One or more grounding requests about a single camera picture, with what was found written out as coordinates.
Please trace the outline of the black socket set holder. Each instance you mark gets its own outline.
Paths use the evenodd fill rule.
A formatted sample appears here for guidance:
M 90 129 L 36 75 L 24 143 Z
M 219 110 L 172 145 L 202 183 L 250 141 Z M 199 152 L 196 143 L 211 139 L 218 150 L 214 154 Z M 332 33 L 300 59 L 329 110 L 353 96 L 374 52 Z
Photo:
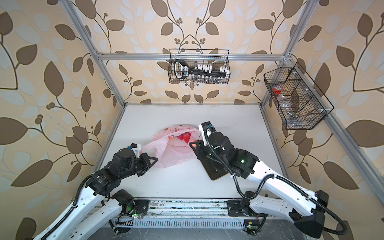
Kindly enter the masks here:
M 229 79 L 231 72 L 222 66 L 217 70 L 212 65 L 201 65 L 194 63 L 190 67 L 184 60 L 176 60 L 173 65 L 173 72 L 177 79 Z

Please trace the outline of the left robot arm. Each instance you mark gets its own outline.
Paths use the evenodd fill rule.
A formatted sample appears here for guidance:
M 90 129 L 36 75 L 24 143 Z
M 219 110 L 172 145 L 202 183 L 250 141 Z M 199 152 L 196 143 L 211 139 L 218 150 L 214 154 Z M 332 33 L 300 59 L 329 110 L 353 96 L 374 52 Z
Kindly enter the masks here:
M 133 144 L 119 150 L 105 167 L 87 176 L 70 205 L 35 239 L 86 240 L 119 215 L 135 218 L 145 213 L 126 190 L 111 193 L 123 179 L 141 177 L 157 163 L 158 158 L 140 149 Z

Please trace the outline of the pink plastic bag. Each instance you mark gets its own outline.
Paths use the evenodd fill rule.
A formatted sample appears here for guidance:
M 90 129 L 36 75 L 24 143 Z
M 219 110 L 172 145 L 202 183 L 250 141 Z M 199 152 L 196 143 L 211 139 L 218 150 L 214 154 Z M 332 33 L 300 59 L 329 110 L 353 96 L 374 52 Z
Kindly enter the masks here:
M 200 139 L 201 132 L 189 125 L 177 125 L 159 131 L 153 141 L 143 146 L 142 153 L 154 154 L 158 158 L 156 168 L 168 168 L 195 158 L 189 143 L 178 139 L 183 133 L 191 133 L 190 142 Z

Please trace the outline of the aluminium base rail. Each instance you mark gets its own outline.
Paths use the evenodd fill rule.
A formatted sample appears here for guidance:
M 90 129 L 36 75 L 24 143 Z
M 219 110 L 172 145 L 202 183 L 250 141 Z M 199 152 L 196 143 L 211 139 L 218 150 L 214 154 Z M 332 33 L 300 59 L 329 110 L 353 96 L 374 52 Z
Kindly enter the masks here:
M 258 196 L 247 202 L 240 199 L 135 199 L 126 205 L 109 200 L 95 209 L 99 200 L 80 200 L 69 214 L 68 221 L 82 221 L 87 216 L 110 220 L 122 215 L 127 218 L 207 218 L 255 219 L 264 215 L 292 221 L 292 217 L 310 215 L 314 206 L 301 210 L 282 199 Z

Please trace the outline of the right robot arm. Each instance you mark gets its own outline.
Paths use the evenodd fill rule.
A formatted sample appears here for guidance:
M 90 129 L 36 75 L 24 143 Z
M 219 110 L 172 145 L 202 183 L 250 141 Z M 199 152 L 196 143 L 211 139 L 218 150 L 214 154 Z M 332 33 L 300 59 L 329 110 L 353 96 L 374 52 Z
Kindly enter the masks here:
M 236 149 L 220 132 L 206 131 L 190 143 L 199 160 L 216 163 L 234 180 L 246 207 L 254 213 L 281 217 L 302 233 L 320 238 L 323 232 L 343 236 L 348 225 L 328 209 L 329 196 L 307 190 L 281 176 L 252 153 Z

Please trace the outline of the red capped plastic bottle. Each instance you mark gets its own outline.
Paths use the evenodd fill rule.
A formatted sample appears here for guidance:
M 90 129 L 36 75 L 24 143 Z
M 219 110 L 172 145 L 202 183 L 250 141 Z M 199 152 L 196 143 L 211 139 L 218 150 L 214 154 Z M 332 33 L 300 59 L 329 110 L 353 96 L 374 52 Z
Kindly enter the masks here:
M 286 96 L 283 94 L 283 88 L 280 85 L 275 85 L 272 88 L 273 96 L 277 101 L 283 101 L 286 99 Z

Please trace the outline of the black square tray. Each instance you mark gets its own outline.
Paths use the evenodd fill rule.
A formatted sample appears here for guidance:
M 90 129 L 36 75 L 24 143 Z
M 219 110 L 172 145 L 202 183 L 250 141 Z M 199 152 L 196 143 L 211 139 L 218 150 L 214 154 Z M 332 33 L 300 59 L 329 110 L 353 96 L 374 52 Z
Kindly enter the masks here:
M 227 166 L 232 170 L 232 174 L 228 172 L 227 168 L 219 160 L 217 160 L 213 155 L 210 155 L 208 150 L 201 151 L 199 160 L 201 161 L 210 179 L 215 181 L 227 174 L 230 174 L 230 176 L 233 177 L 235 171 L 233 170 L 232 165 L 238 156 L 237 151 L 216 151 L 216 153 L 222 160 L 224 160 L 224 162 L 227 163 Z

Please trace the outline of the red fake strawberry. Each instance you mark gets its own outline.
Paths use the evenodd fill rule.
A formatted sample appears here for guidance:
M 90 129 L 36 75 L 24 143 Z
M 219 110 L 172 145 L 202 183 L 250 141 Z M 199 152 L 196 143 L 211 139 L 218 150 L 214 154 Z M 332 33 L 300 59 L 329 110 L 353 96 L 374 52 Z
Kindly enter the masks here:
M 191 139 L 191 133 L 183 133 L 178 136 L 178 139 L 181 141 L 184 141 L 186 144 L 190 142 Z

